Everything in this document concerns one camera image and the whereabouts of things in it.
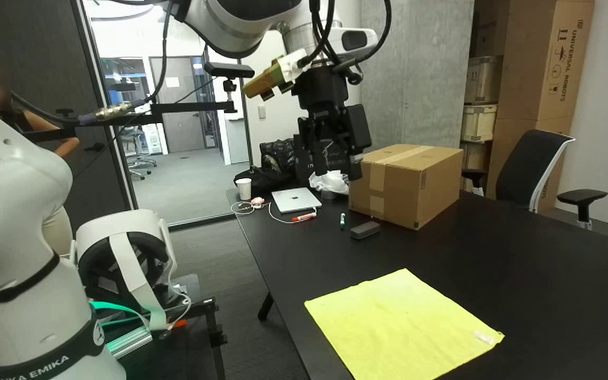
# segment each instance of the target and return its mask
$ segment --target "sheet of paper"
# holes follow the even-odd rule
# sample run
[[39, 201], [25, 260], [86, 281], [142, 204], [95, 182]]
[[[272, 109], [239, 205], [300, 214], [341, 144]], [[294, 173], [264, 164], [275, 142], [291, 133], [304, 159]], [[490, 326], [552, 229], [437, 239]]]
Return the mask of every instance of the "sheet of paper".
[[304, 306], [356, 380], [437, 378], [503, 340], [410, 270]]

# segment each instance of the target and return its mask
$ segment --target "person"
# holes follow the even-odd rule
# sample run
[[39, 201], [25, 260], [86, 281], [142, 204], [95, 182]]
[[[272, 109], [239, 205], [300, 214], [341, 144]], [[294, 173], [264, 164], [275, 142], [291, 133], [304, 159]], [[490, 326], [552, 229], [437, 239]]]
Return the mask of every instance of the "person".
[[[1, 69], [0, 69], [0, 83], [9, 84]], [[4, 91], [0, 91], [0, 119], [18, 133], [58, 130], [46, 119], [18, 109], [11, 97], [6, 97]], [[77, 138], [68, 138], [62, 144], [55, 149], [55, 154], [68, 159], [77, 149], [77, 144], [79, 144]], [[66, 208], [58, 208], [44, 220], [41, 232], [53, 252], [62, 256], [71, 253], [71, 225]]]

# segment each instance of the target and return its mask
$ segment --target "black table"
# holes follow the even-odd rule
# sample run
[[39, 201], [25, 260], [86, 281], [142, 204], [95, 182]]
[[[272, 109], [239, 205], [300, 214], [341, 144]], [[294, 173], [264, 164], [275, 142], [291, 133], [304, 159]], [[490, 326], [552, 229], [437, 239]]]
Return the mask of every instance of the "black table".
[[323, 205], [320, 220], [297, 226], [266, 212], [241, 217], [310, 378], [350, 377], [304, 300], [410, 269], [505, 335], [500, 347], [447, 378], [608, 380], [608, 236], [461, 197], [419, 232], [383, 225], [379, 234], [352, 241], [337, 226], [341, 212]]

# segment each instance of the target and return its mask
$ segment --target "black chair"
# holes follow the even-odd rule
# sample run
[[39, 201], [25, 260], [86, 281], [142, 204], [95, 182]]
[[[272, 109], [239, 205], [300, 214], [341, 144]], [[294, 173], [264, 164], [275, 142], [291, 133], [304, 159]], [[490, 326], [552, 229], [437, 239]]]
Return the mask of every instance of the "black chair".
[[[496, 198], [525, 205], [531, 214], [535, 214], [542, 189], [560, 156], [572, 142], [572, 138], [538, 130], [523, 133], [498, 173]], [[486, 182], [488, 173], [479, 170], [464, 170], [461, 176], [471, 179], [474, 192], [480, 195], [480, 185]]]

